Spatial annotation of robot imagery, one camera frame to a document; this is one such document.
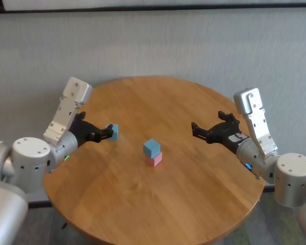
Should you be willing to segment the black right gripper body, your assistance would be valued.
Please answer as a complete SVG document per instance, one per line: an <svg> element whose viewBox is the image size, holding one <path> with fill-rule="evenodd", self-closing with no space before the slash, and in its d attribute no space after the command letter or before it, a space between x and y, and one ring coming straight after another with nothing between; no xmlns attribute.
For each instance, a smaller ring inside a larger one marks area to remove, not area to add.
<svg viewBox="0 0 306 245"><path fill-rule="evenodd" d="M218 143L236 154L239 145L249 136L239 128L240 122L222 122L210 129L210 144Z"/></svg>

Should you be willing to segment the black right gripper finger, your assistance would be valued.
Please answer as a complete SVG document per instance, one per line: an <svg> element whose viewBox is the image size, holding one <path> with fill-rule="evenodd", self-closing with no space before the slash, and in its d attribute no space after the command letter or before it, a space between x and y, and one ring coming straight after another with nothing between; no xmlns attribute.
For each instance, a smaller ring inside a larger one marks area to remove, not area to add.
<svg viewBox="0 0 306 245"><path fill-rule="evenodd" d="M204 140L206 143L210 142L210 131L200 128L197 123L191 123L193 137Z"/></svg>
<svg viewBox="0 0 306 245"><path fill-rule="evenodd" d="M239 125L240 121L235 118L232 113L226 114L223 111L218 111L218 118L225 121L229 125Z"/></svg>

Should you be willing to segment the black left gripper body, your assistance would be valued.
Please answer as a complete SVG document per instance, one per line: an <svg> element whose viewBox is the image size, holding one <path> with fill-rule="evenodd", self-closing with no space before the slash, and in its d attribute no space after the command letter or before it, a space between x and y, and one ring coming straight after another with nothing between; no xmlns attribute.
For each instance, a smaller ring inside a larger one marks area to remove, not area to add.
<svg viewBox="0 0 306 245"><path fill-rule="evenodd" d="M100 142L97 136L98 128L87 121L74 119L70 126L70 132L75 136L78 147L89 141Z"/></svg>

